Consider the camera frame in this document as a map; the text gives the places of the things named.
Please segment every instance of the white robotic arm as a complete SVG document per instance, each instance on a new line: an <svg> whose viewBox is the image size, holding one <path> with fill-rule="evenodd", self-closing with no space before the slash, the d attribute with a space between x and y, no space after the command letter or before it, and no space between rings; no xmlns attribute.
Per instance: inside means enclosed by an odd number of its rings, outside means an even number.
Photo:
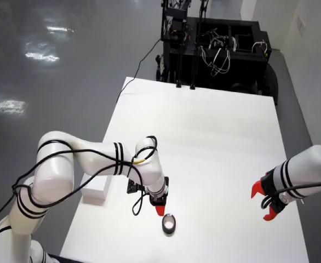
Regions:
<svg viewBox="0 0 321 263"><path fill-rule="evenodd" d="M290 202L321 192L321 145L314 145L268 171L253 185L256 193L266 196L262 208L269 206L266 221L273 220Z"/></svg>
<svg viewBox="0 0 321 263"><path fill-rule="evenodd" d="M121 143L89 142L60 131L45 134L39 142L37 163L47 160L37 167L35 175L28 178L24 186L19 185L21 188L9 215L0 222L0 262L33 260L30 257L31 234L38 229L50 204L66 198L73 191L74 157L89 175L99 170L98 175L125 175L138 188L143 186L157 213L163 215L168 185L156 147L154 138L145 138L137 144L133 157ZM61 151L66 153L49 158ZM31 247L33 250L38 246L32 242Z"/></svg>

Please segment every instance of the gray floor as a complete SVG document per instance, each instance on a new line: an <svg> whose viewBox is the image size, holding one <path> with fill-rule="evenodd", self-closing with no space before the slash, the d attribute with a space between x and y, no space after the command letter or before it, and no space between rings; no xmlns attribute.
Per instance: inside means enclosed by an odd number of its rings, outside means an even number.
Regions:
<svg viewBox="0 0 321 263"><path fill-rule="evenodd" d="M212 15L239 19L241 2L213 0ZM160 0L0 0L0 205L15 178L35 163L45 132L103 139L125 76L134 74L159 38L160 21ZM154 79L154 57L161 51L159 44L144 61L140 78ZM311 141L280 52L273 52L271 64L291 157ZM78 166L75 175L79 182ZM48 252L59 254L79 198L52 208L34 234ZM299 211L310 262L321 262L321 194L307 198ZM54 236L48 231L53 227Z"/></svg>

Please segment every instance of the yellow cable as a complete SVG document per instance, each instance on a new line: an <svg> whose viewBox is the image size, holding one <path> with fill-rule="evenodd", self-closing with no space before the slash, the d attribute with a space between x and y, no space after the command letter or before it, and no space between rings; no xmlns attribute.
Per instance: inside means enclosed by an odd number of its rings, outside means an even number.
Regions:
<svg viewBox="0 0 321 263"><path fill-rule="evenodd" d="M143 163L146 159L141 159L139 161L136 161L136 162L133 162L133 164L140 164L140 163Z"/></svg>

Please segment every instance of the white tabletop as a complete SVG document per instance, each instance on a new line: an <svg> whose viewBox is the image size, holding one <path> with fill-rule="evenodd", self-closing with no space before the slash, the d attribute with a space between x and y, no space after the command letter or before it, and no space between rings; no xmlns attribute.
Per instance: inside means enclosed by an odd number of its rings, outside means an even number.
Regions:
<svg viewBox="0 0 321 263"><path fill-rule="evenodd" d="M83 262L308 262L296 203L273 221L263 216L252 185L286 159L271 97L181 89L136 79L119 98L104 141L134 152L148 135L169 177L166 213L176 217L167 237L162 217L140 193L126 193L115 176L103 205L81 202L61 256Z"/></svg>

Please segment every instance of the white wall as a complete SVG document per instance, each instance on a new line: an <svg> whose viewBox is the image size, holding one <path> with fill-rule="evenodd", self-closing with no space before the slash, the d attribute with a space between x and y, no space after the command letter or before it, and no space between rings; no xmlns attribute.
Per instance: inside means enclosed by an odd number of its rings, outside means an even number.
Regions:
<svg viewBox="0 0 321 263"><path fill-rule="evenodd" d="M257 0L243 0L241 7L242 20L252 20Z"/></svg>
<svg viewBox="0 0 321 263"><path fill-rule="evenodd" d="M299 1L282 51L312 142L321 144L321 0Z"/></svg>
<svg viewBox="0 0 321 263"><path fill-rule="evenodd" d="M187 16L191 16L193 18L198 18L200 4L201 4L201 0L192 0L191 7L188 9L188 12L187 12ZM207 5L207 14L206 14L207 18L210 17L211 5L212 5L212 0L209 0L208 5Z"/></svg>
<svg viewBox="0 0 321 263"><path fill-rule="evenodd" d="M283 48L298 1L256 0L252 20L268 32L272 48Z"/></svg>

